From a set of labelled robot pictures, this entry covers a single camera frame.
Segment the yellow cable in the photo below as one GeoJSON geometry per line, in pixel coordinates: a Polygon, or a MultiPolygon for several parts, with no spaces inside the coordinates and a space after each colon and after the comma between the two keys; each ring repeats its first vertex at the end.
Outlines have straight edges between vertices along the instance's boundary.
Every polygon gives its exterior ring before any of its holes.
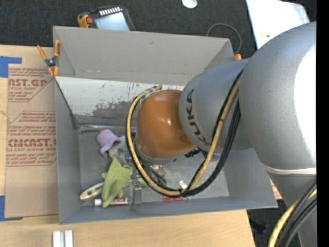
{"type": "MultiPolygon", "coordinates": [[[[308,197],[309,199],[312,198],[314,195],[316,195],[317,193],[317,189],[315,189],[313,191],[313,193],[308,197]]],[[[285,213],[281,216],[281,218],[279,219],[279,221],[277,222],[276,226],[274,227],[274,230],[272,232],[272,235],[269,239],[268,242],[268,247],[275,247],[276,243],[277,243],[277,239],[278,236],[284,226],[284,224],[286,223],[286,221],[288,220],[288,218],[290,217],[291,213],[293,212],[293,210],[295,209],[296,205],[298,204],[298,202],[301,200],[302,197],[300,197],[298,200],[296,200],[286,211],[285,213]]]]}
{"type": "Polygon", "coordinates": [[[159,89],[161,89],[161,85],[156,88],[153,88],[153,89],[148,89],[145,92],[138,95],[137,98],[135,98],[135,100],[133,101],[133,103],[129,109],[128,116],[127,116],[127,125],[126,125],[127,126],[127,141],[128,141],[128,145],[131,150],[131,153],[132,153],[132,158],[136,164],[136,167],[140,171],[143,178],[147,181],[148,185],[153,187],[154,189],[156,189],[158,192],[160,192],[162,194],[167,194],[170,196],[179,196],[180,195],[179,191],[170,191],[170,190],[163,189],[162,187],[158,186],[155,182],[153,182],[153,180],[146,174],[141,163],[139,162],[139,159],[137,157],[136,151],[134,149],[133,141],[131,138],[131,119],[133,116],[133,111],[134,111],[135,106],[137,105],[139,100],[141,98],[143,98],[146,94],[153,92],[153,91],[157,91],[159,89]]]}
{"type": "MultiPolygon", "coordinates": [[[[205,163],[204,163],[202,169],[200,170],[200,172],[198,173],[196,179],[192,183],[189,190],[191,190],[192,187],[194,187],[200,181],[200,179],[202,178],[202,176],[204,175],[204,173],[206,172],[206,170],[208,168],[209,162],[210,162],[210,160],[211,160],[211,158],[212,158],[212,156],[215,152],[215,148],[216,148],[220,133],[221,133],[222,128],[223,128],[223,120],[226,119],[226,116],[227,116],[227,114],[228,114],[228,112],[229,112],[229,110],[232,106],[232,103],[233,103],[233,101],[234,101],[234,99],[237,95],[238,90],[239,90],[239,85],[240,85],[240,80],[236,83],[236,85],[234,86],[234,88],[232,90],[231,95],[228,98],[228,101],[227,101],[227,103],[224,107],[224,110],[223,110],[221,120],[219,121],[218,126],[216,128],[216,132],[215,132],[214,138],[212,140],[212,143],[211,143],[208,155],[206,157],[205,163]]],[[[180,194],[186,192],[187,188],[185,188],[182,192],[170,191],[170,190],[164,189],[164,188],[158,186],[155,182],[153,182],[153,180],[146,174],[146,172],[144,171],[141,163],[139,162],[139,159],[138,159],[138,156],[136,154],[136,151],[135,151],[135,148],[134,148],[134,145],[133,145],[133,141],[132,141],[132,138],[131,138],[131,119],[132,119],[132,116],[133,116],[133,111],[134,111],[135,106],[146,94],[148,94],[150,92],[153,92],[153,91],[160,90],[161,88],[162,88],[162,86],[160,85],[160,86],[155,87],[153,89],[148,89],[145,92],[138,95],[135,98],[135,100],[133,101],[133,103],[132,103],[132,105],[129,109],[128,116],[127,116],[127,125],[126,125],[126,127],[127,127],[127,141],[128,141],[128,145],[130,147],[131,153],[132,153],[132,158],[133,158],[133,160],[136,164],[136,167],[140,171],[143,178],[148,182],[149,186],[156,189],[158,192],[160,192],[162,194],[167,194],[169,196],[179,196],[180,194]]]]}
{"type": "Polygon", "coordinates": [[[223,114],[221,116],[221,120],[218,123],[218,126],[217,126],[217,129],[216,129],[214,138],[212,140],[212,143],[211,143],[211,146],[210,146],[210,149],[209,149],[209,153],[207,155],[205,163],[204,163],[202,169],[200,170],[199,174],[197,175],[196,179],[192,183],[189,190],[191,190],[200,181],[200,179],[202,178],[202,176],[204,175],[204,173],[206,172],[206,170],[208,168],[209,162],[210,162],[210,160],[211,160],[211,158],[212,158],[212,156],[215,152],[215,148],[216,148],[218,139],[220,137],[220,134],[221,134],[221,131],[222,131],[222,128],[223,128],[223,121],[226,119],[226,116],[227,116],[228,112],[230,111],[232,103],[233,103],[233,101],[234,101],[234,99],[237,95],[238,90],[239,90],[239,85],[240,85],[240,80],[234,86],[234,88],[232,90],[232,93],[230,94],[230,96],[227,100],[227,103],[224,107],[223,114]]]}

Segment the black device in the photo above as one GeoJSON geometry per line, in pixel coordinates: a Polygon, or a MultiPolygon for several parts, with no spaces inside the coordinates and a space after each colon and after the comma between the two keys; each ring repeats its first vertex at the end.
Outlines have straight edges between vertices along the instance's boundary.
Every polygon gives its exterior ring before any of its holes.
{"type": "Polygon", "coordinates": [[[78,15],[78,24],[84,28],[136,30],[127,9],[121,5],[101,6],[83,12],[78,15]]]}

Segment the green plush toy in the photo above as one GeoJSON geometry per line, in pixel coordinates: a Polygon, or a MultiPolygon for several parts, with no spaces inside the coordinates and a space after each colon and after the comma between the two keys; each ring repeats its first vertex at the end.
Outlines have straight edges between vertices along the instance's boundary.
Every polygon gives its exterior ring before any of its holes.
{"type": "MultiPolygon", "coordinates": [[[[123,197],[123,188],[129,186],[133,170],[129,166],[122,166],[118,159],[110,154],[112,158],[111,165],[107,173],[102,173],[104,185],[102,188],[102,207],[106,208],[116,197],[123,197]]],[[[138,179],[141,186],[145,186],[146,182],[138,179]]]]}

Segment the black carpet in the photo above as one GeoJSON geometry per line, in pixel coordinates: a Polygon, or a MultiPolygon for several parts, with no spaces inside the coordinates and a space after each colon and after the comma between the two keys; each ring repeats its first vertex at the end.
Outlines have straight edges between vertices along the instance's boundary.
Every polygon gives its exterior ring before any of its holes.
{"type": "MultiPolygon", "coordinates": [[[[251,57],[255,41],[246,0],[197,0],[196,9],[186,9],[181,0],[0,0],[0,44],[53,46],[52,27],[78,26],[79,13],[104,5],[124,5],[138,31],[205,36],[215,23],[234,27],[242,38],[239,53],[251,57]]],[[[282,0],[302,4],[310,21],[317,20],[317,0],[282,0]]],[[[229,28],[212,29],[209,36],[229,38],[233,50],[238,36],[229,28]]],[[[249,210],[257,247],[266,247],[271,230],[286,209],[279,201],[277,209],[249,210]]],[[[299,247],[296,239],[290,247],[299,247]]]]}

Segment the blue tape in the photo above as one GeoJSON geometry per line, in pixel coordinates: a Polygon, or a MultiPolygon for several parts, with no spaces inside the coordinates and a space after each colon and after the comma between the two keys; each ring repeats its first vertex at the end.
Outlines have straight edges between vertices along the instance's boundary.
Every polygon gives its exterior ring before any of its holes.
{"type": "Polygon", "coordinates": [[[21,64],[22,63],[22,58],[2,57],[2,56],[0,56],[0,77],[1,78],[8,78],[9,63],[21,64]]]}
{"type": "Polygon", "coordinates": [[[5,196],[0,196],[0,221],[6,220],[21,220],[22,218],[8,218],[5,219],[5,196]]]}

